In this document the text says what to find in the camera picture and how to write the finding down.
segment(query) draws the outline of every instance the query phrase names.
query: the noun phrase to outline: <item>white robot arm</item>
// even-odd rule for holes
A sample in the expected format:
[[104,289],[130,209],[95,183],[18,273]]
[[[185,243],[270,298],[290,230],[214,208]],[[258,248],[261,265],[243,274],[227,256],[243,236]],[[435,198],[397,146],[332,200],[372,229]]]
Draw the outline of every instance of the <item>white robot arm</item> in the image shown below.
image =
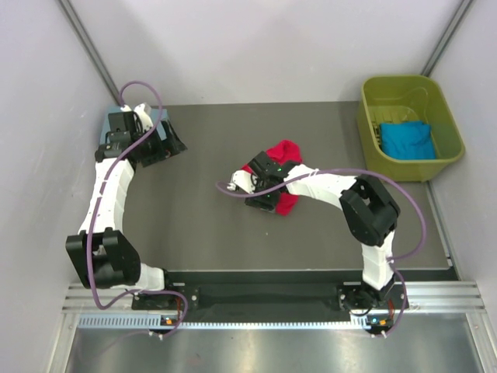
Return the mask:
[[[149,291],[165,288],[165,271],[142,263],[137,251],[123,235],[124,203],[136,164],[152,164],[167,156],[158,134],[152,134],[141,148],[120,160],[110,175],[107,175],[119,154],[152,128],[151,108],[146,103],[136,106],[133,110],[123,106],[120,113],[109,115],[110,131],[106,133],[107,141],[101,144],[96,152],[96,180],[88,213],[79,233],[68,236],[66,240],[66,250],[81,282],[87,288],[89,280],[85,256],[86,238],[99,198],[99,211],[91,232],[96,286]],[[105,192],[102,193],[104,180],[106,186]]]
[[[394,277],[390,258],[400,209],[378,179],[320,173],[318,169],[292,162],[281,166],[265,152],[259,153],[248,165],[254,173],[236,171],[228,189],[254,194],[303,176],[289,182],[284,191],[322,200],[343,210],[350,232],[362,246],[364,283],[377,292],[386,294],[390,290]],[[247,198],[245,203],[271,211],[280,191]]]
[[[286,182],[297,176],[312,174],[316,171],[316,169],[311,169],[306,165],[298,165],[289,171],[288,176],[283,178],[283,181]],[[238,187],[246,193],[254,193],[254,182],[256,180],[257,176],[238,170],[232,175],[229,188],[234,190],[235,187]],[[355,176],[340,176],[327,173],[294,181],[287,184],[287,189],[289,194],[322,200],[342,210],[342,205],[340,204],[342,192],[349,190],[355,183]],[[392,257],[391,246],[394,234],[395,230],[389,232],[381,246],[369,246],[362,242],[360,243],[364,261],[363,280],[376,290],[386,286],[394,275],[388,263],[388,258]]]

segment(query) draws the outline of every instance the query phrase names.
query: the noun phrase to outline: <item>green plastic bin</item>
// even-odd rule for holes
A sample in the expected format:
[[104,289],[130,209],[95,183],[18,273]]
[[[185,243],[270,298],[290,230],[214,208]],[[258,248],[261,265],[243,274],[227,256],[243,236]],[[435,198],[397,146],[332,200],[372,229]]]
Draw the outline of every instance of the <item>green plastic bin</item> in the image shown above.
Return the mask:
[[[376,76],[366,80],[357,126],[367,168],[395,181],[427,181],[464,154],[464,144],[442,90],[421,75]],[[381,151],[380,123],[422,120],[431,125],[437,159],[404,161]]]

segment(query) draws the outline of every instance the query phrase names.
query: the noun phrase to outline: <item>metal floor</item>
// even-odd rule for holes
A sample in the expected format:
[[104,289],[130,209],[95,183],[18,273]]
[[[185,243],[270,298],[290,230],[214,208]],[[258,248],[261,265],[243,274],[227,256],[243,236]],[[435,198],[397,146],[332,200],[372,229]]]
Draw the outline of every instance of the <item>metal floor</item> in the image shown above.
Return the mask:
[[362,330],[182,330],[163,342],[132,336],[95,358],[129,332],[79,329],[66,373],[482,371],[464,315],[406,315],[386,340]]
[[[283,139],[299,144],[307,166],[364,168],[356,110],[357,103],[168,107],[189,150],[137,170],[124,213],[126,237],[145,263],[168,270],[362,269],[360,245],[338,209],[302,197],[282,217],[214,187]],[[399,267],[448,268],[426,186],[403,186],[423,210],[429,232],[424,250]],[[401,207],[394,240],[399,255],[414,247],[420,228],[407,201],[392,194]]]

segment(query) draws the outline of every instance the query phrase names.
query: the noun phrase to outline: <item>purple cable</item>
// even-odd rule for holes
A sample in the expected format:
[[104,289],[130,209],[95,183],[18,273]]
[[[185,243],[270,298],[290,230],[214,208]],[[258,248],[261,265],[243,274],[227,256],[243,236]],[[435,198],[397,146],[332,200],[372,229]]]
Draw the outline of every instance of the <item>purple cable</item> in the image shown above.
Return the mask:
[[[119,91],[120,105],[121,106],[124,105],[124,99],[123,99],[124,90],[127,87],[129,87],[130,85],[135,85],[135,84],[136,85],[142,85],[142,86],[148,88],[154,94],[155,98],[157,99],[157,103],[158,103],[158,116],[157,116],[157,119],[154,122],[154,125],[153,125],[152,129],[150,129],[149,131],[147,131],[141,138],[138,139],[138,141],[134,142],[130,147],[128,147],[126,150],[124,150],[124,152],[122,152],[116,158],[116,160],[113,162],[113,164],[109,167],[109,170],[107,171],[107,173],[106,173],[106,175],[105,175],[105,177],[104,177],[104,179],[102,181],[102,185],[100,186],[100,191],[99,191],[100,192],[100,196],[103,195],[103,193],[104,193],[104,191],[106,189],[107,180],[109,179],[110,175],[112,174],[112,171],[117,166],[117,164],[120,161],[122,161],[124,159],[124,157],[126,157],[130,152],[132,152],[133,149],[135,149],[137,146],[139,146],[143,141],[147,140],[147,138],[149,136],[151,136],[152,133],[157,129],[157,126],[159,125],[159,123],[161,123],[162,112],[164,110],[163,105],[162,105],[162,99],[161,99],[160,95],[158,94],[158,92],[154,89],[154,87],[152,87],[151,85],[149,85],[146,82],[141,82],[141,81],[138,81],[138,80],[133,80],[133,81],[128,82],[125,85],[123,85],[123,87]],[[98,197],[96,199],[95,208],[93,209],[93,214],[92,214],[92,218],[90,220],[90,226],[88,228],[88,235],[87,235],[87,239],[86,239],[86,264],[87,264],[87,267],[88,267],[88,280],[89,280],[89,283],[90,283],[90,289],[92,290],[93,300],[95,301],[95,304],[96,304],[97,308],[98,309],[108,309],[114,303],[116,303],[118,300],[120,300],[122,297],[124,297],[126,295],[130,295],[130,294],[134,294],[134,293],[137,293],[137,292],[144,293],[144,294],[150,294],[150,295],[153,295],[153,294],[158,294],[158,295],[159,294],[160,295],[175,295],[176,297],[180,297],[182,299],[183,304],[184,304],[184,309],[183,309],[183,312],[182,312],[182,315],[181,315],[180,319],[175,324],[175,326],[169,331],[169,333],[165,334],[165,336],[171,336],[172,334],[174,334],[176,332],[176,330],[178,329],[179,324],[181,324],[181,322],[185,319],[186,313],[188,312],[188,301],[186,300],[186,298],[185,298],[185,296],[183,294],[181,294],[181,293],[179,293],[177,291],[167,291],[167,290],[160,290],[160,291],[141,291],[140,289],[131,289],[131,290],[123,292],[120,295],[117,295],[114,299],[112,299],[106,305],[103,305],[100,302],[99,294],[98,294],[98,292],[96,290],[95,274],[93,272],[92,240],[93,240],[93,231],[95,229],[95,222],[96,222],[96,218],[97,218],[98,213],[99,213],[99,208],[100,208],[101,201],[102,201],[102,197]]]
[[419,222],[421,223],[421,239],[419,240],[418,245],[411,252],[406,253],[406,254],[402,254],[399,256],[392,256],[392,257],[388,258],[389,260],[401,260],[401,259],[409,258],[410,256],[417,254],[419,252],[419,250],[425,245],[425,242],[426,242],[426,220],[421,212],[421,208],[419,208],[419,206],[416,203],[416,201],[414,200],[414,198],[412,198],[411,195],[404,188],[402,188],[400,185],[398,185],[394,180],[386,177],[385,175],[381,175],[380,173],[376,173],[374,171],[368,171],[366,169],[320,169],[316,173],[315,172],[305,173],[304,175],[294,177],[293,179],[287,180],[281,184],[272,186],[266,190],[263,190],[263,191],[257,192],[257,193],[252,193],[252,194],[231,192],[230,190],[226,189],[226,186],[228,184],[221,182],[221,181],[218,181],[216,183],[216,188],[220,192],[227,194],[228,196],[231,196],[231,197],[237,197],[237,198],[259,197],[259,196],[263,196],[264,194],[268,194],[270,192],[273,192],[274,190],[277,190],[281,187],[284,187],[285,185],[290,184],[294,181],[302,180],[302,179],[305,179],[306,177],[309,177],[309,176],[323,175],[326,173],[343,174],[343,175],[361,174],[362,173],[365,175],[375,176],[378,179],[382,179],[383,181],[392,185],[395,189],[397,189],[400,193],[402,193],[402,195],[405,198],[407,198],[409,203],[414,207],[414,210],[416,211],[416,214],[418,215]]

